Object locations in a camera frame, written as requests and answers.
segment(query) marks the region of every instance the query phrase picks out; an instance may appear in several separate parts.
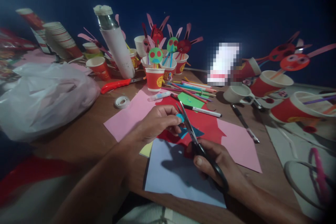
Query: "cup handle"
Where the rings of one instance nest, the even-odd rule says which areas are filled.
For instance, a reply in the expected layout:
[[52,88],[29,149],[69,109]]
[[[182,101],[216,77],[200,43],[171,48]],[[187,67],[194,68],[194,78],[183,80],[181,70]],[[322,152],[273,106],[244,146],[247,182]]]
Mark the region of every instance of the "cup handle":
[[250,101],[250,102],[247,102],[247,101],[244,101],[243,99],[241,99],[241,100],[240,100],[240,103],[243,103],[243,104],[246,104],[246,105],[251,105],[252,102],[254,102],[254,100],[255,100],[256,97],[254,96],[254,94],[250,94],[250,95],[248,95],[248,97],[251,98],[251,101]]

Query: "person's left hand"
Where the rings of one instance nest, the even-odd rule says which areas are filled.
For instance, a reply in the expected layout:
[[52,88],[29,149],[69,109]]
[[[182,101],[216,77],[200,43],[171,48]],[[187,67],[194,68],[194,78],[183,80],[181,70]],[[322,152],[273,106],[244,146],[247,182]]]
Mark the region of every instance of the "person's left hand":
[[174,136],[181,133],[178,126],[182,121],[177,117],[177,109],[173,105],[155,106],[146,117],[137,125],[136,130],[142,135],[146,143],[150,143],[165,129]]

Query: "person's right hand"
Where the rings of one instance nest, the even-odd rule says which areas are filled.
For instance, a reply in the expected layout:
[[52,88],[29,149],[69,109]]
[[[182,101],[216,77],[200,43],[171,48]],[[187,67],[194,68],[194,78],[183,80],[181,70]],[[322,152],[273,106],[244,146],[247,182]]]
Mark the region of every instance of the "person's right hand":
[[[198,142],[203,146],[208,155],[215,160],[222,172],[224,173],[226,180],[229,184],[228,193],[235,198],[240,198],[249,190],[252,190],[251,183],[245,178],[245,176],[239,170],[237,164],[233,161],[228,150],[217,143],[198,138]],[[187,148],[187,152],[192,151],[191,143]],[[209,175],[217,184],[223,187],[221,178],[212,168],[211,164],[202,156],[194,156],[194,164],[201,172]]]

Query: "tape roll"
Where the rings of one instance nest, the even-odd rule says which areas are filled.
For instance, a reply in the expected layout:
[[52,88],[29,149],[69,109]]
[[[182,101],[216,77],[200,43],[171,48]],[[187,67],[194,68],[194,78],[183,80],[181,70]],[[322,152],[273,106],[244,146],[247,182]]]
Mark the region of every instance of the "tape roll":
[[114,105],[118,109],[125,109],[129,106],[129,104],[130,104],[130,101],[129,101],[129,98],[127,96],[120,96],[114,102]]

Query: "light blue paper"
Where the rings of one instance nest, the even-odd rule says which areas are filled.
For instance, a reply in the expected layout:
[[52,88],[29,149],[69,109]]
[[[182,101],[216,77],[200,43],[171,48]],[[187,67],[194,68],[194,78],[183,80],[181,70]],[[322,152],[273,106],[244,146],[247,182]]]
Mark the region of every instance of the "light blue paper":
[[202,180],[193,160],[183,156],[184,148],[156,138],[146,178],[145,191],[169,193],[178,198],[226,208],[224,196],[209,178]]

